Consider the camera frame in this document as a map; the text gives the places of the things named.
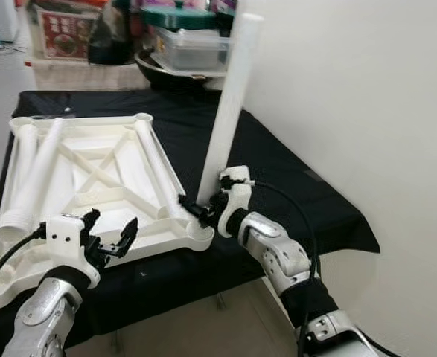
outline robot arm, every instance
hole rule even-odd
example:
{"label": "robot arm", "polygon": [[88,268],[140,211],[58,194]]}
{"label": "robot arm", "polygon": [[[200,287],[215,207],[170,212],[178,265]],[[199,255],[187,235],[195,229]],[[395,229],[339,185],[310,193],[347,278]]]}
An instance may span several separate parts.
{"label": "robot arm", "polygon": [[54,267],[19,308],[4,357],[63,357],[64,341],[87,289],[93,289],[111,256],[124,256],[137,236],[137,219],[121,232],[118,244],[103,245],[89,234],[100,214],[57,216],[46,222],[46,244]]}
{"label": "robot arm", "polygon": [[310,260],[301,245],[288,237],[278,223],[248,211],[253,181],[248,167],[230,167],[220,175],[221,191],[206,208],[187,202],[182,205],[202,225],[211,226],[224,237],[235,237],[263,267],[299,335],[308,312],[304,351],[310,356],[377,357],[363,334],[339,310],[319,275],[310,280]]}

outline black fabric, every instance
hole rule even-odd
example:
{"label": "black fabric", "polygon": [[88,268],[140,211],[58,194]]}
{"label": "black fabric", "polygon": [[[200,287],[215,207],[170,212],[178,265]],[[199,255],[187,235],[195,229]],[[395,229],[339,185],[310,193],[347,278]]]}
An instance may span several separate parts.
{"label": "black fabric", "polygon": [[305,311],[302,307],[306,305],[306,299],[309,321],[338,310],[336,302],[329,295],[328,288],[320,279],[315,279],[313,283],[294,286],[283,292],[280,298],[295,328],[300,327],[304,322]]}
{"label": "black fabric", "polygon": [[[78,117],[150,113],[153,128],[186,193],[195,197],[219,99],[219,92],[205,91],[26,91],[19,95],[13,116],[55,116],[66,107],[71,108],[69,114]],[[5,165],[9,156],[7,152]],[[316,179],[308,166],[245,111],[229,159],[229,166],[239,164],[249,166],[253,179],[280,187],[304,206],[316,231],[320,254],[340,249],[380,251],[363,215],[325,181]],[[6,170],[0,181],[0,200],[5,175]],[[280,196],[256,190],[249,209],[281,223],[290,237],[307,248],[308,232],[302,218]],[[259,264],[235,239],[218,235],[204,252],[179,249],[108,268],[98,287],[88,291],[66,344],[72,346],[94,334],[111,332],[262,275]],[[0,309],[0,355],[13,331],[18,306],[17,299]]]}
{"label": "black fabric", "polygon": [[87,288],[91,284],[91,280],[87,277],[87,275],[75,268],[72,268],[71,266],[57,266],[56,268],[48,271],[45,276],[42,277],[41,281],[48,277],[56,277],[70,283],[76,288],[81,297],[86,295]]}

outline bag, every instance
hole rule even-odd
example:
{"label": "bag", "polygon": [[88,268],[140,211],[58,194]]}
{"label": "bag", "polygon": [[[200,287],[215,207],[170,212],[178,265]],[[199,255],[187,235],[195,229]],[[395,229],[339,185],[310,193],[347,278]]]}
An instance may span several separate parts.
{"label": "bag", "polygon": [[123,65],[132,59],[130,0],[109,0],[92,27],[89,38],[89,63]]}

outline black cable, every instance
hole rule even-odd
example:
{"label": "black cable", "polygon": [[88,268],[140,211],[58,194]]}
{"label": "black cable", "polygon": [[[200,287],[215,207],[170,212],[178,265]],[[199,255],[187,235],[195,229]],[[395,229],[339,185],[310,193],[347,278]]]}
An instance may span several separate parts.
{"label": "black cable", "polygon": [[365,338],[367,338],[367,341],[374,346],[375,348],[377,348],[379,351],[381,351],[382,353],[386,354],[388,357],[400,357],[398,354],[393,353],[391,350],[386,349],[384,346],[378,344],[377,342],[375,342],[374,340],[372,340],[369,335],[367,335],[365,332],[363,332],[361,329],[359,329],[359,331],[364,335]]}
{"label": "black cable", "polygon": [[[317,267],[319,257],[317,254],[317,239],[316,239],[316,236],[314,234],[314,228],[310,223],[309,216],[307,215],[304,208],[298,202],[296,202],[290,195],[285,193],[283,190],[280,190],[276,186],[274,186],[272,184],[267,184],[266,182],[261,182],[261,181],[255,181],[255,186],[264,187],[264,188],[267,188],[268,190],[271,190],[271,191],[274,191],[274,192],[280,194],[299,212],[299,214],[301,214],[301,217],[303,218],[304,223],[306,224],[306,228],[309,230],[310,239],[311,239],[312,246],[313,246],[313,250],[311,251],[311,254],[310,254],[310,276],[309,276],[309,281],[308,281],[309,284],[312,284],[314,279],[315,279],[316,267]],[[306,339],[306,328],[305,327],[307,326],[307,324],[309,322],[309,312],[307,310],[307,304],[305,304],[303,306],[303,309],[305,311],[305,315],[304,315],[304,322],[301,325],[301,331],[299,332],[298,357],[304,357],[304,343],[305,343],[305,339]]]}
{"label": "black cable", "polygon": [[34,231],[29,236],[23,238],[19,242],[17,242],[13,247],[10,248],[9,251],[7,251],[3,256],[0,258],[0,270],[3,267],[3,265],[11,258],[13,254],[15,254],[23,245],[29,243],[33,239],[41,238],[43,237],[43,234],[45,232],[45,226],[40,225],[40,227]]}

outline white wall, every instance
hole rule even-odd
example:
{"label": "white wall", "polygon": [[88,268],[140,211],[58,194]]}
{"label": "white wall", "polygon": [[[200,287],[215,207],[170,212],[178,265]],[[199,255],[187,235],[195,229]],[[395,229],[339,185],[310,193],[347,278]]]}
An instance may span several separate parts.
{"label": "white wall", "polygon": [[382,248],[328,254],[325,282],[387,347],[437,356],[437,0],[258,12],[245,107],[365,214]]}

